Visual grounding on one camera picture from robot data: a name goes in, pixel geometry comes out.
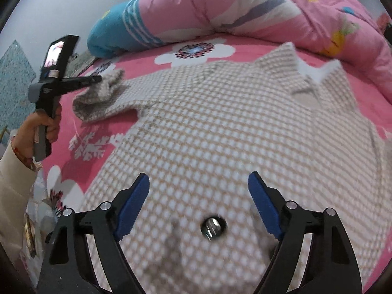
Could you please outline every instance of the bracelet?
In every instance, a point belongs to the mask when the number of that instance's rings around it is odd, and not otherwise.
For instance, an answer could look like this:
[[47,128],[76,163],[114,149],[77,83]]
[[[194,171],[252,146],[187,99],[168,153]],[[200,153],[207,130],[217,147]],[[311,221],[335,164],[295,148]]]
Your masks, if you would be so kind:
[[33,169],[32,168],[32,164],[33,164],[33,159],[32,158],[26,158],[25,156],[23,156],[17,147],[13,148],[12,151],[14,152],[15,156],[29,169]]

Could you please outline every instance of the checkered sweater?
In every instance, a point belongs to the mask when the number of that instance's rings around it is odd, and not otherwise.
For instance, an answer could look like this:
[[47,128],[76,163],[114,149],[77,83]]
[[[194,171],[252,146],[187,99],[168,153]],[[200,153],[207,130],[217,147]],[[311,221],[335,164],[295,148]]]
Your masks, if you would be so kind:
[[[359,113],[340,64],[318,84],[297,64],[288,43],[251,63],[215,61],[121,82],[122,72],[114,71],[75,97],[74,112],[87,122],[139,112],[82,210],[112,200],[140,172],[150,176],[150,194],[121,242],[147,293],[253,293],[276,241],[248,192],[252,171],[303,208],[335,208],[362,280],[370,276],[391,227],[387,145]],[[305,90],[318,109],[295,100]],[[228,227],[214,242],[200,231],[211,214]],[[309,245],[307,237],[292,286]],[[107,287],[94,246],[92,253]]]

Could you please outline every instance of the blue gripper pad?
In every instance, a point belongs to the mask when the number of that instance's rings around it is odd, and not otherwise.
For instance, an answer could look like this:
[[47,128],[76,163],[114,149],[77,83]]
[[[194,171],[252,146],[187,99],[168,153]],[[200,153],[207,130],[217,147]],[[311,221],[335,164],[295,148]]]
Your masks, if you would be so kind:
[[150,190],[150,180],[147,175],[144,175],[139,184],[134,188],[131,196],[121,208],[118,215],[117,229],[113,233],[116,241],[120,241],[124,236],[130,234],[133,225],[139,215],[144,201],[147,198]]
[[254,173],[248,178],[248,189],[268,233],[279,241],[283,238],[279,213]]

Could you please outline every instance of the person's hand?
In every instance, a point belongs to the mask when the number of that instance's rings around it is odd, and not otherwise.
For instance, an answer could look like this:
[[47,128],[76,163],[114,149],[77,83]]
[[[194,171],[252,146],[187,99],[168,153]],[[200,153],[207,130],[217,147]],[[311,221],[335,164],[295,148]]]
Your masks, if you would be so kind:
[[44,111],[40,110],[30,114],[18,129],[18,133],[12,140],[11,146],[17,149],[21,157],[32,159],[34,156],[34,137],[36,128],[40,125],[48,126],[46,138],[50,143],[54,143],[58,139],[61,121],[61,105],[56,109],[54,119],[50,118]]

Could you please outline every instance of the beige sleeve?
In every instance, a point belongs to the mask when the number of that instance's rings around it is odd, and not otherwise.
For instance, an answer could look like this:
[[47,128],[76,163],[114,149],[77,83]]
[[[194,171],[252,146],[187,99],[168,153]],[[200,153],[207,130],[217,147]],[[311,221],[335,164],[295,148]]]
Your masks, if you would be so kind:
[[9,145],[0,161],[0,242],[12,263],[22,248],[24,213],[36,177]]

